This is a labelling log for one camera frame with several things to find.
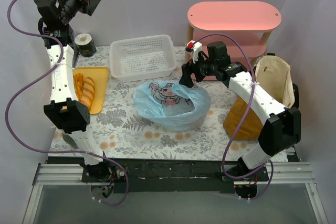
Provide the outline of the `yellow canvas tote bag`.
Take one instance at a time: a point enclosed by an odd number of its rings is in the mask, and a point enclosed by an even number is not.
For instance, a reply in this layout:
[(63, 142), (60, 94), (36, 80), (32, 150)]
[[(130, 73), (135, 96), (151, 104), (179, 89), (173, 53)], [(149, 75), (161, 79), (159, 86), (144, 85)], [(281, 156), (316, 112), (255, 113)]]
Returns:
[[(295, 98), (297, 92), (294, 91), (290, 71), (290, 65), (284, 59), (272, 53), (262, 56), (255, 70), (256, 80), (261, 87), (275, 100), (288, 108), (294, 106), (295, 102), (298, 101)], [(223, 128), (229, 136), (233, 136), (246, 109), (247, 103), (241, 97), (238, 97), (223, 122)], [(255, 139), (259, 136), (262, 128), (263, 124), (259, 117), (250, 109), (238, 130), (235, 140)]]

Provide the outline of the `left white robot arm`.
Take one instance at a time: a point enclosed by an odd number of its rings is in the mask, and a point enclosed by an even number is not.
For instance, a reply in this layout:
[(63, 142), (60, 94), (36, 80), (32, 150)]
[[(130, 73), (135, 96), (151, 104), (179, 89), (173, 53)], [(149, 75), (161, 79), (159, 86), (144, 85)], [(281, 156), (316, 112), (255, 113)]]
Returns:
[(50, 60), (51, 96), (45, 115), (57, 129), (69, 135), (82, 151), (85, 165), (97, 165), (93, 175), (100, 182), (111, 178), (112, 170), (103, 162), (103, 151), (87, 129), (90, 113), (79, 102), (73, 80), (74, 33), (70, 21), (78, 12), (91, 16), (101, 0), (34, 0), (41, 18), (38, 31), (43, 36)]

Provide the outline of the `orange twisted snack food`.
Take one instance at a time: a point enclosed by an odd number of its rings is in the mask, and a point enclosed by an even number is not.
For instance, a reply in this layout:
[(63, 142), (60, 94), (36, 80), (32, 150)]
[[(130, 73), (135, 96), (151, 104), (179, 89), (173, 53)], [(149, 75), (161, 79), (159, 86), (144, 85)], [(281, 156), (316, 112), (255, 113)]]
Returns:
[(80, 101), (82, 96), (82, 88), (83, 88), (83, 74), (77, 73), (74, 75), (74, 87), (76, 96), (78, 98), (78, 101)]

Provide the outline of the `blue plastic grocery bag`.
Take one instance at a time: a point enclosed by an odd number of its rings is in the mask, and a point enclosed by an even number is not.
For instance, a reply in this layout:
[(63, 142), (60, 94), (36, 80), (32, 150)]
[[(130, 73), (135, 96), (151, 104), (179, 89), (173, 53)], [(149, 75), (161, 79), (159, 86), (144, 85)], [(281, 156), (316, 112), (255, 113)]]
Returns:
[(201, 127), (211, 106), (205, 89), (188, 88), (173, 80), (139, 85), (134, 91), (133, 102), (140, 117), (172, 131)]

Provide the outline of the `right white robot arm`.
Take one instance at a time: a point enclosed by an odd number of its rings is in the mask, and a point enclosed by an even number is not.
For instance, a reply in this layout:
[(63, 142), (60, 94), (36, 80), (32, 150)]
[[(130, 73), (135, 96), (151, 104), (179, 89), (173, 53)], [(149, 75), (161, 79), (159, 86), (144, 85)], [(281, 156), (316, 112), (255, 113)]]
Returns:
[(300, 142), (300, 111), (276, 101), (256, 82), (253, 71), (248, 71), (240, 62), (231, 62), (225, 43), (210, 43), (204, 52), (200, 42), (191, 40), (185, 51), (192, 58), (182, 65), (181, 85), (193, 87), (191, 76), (195, 76), (197, 82), (214, 76), (242, 98), (247, 110), (253, 110), (263, 124), (257, 145), (224, 173), (227, 177), (251, 180), (274, 155)]

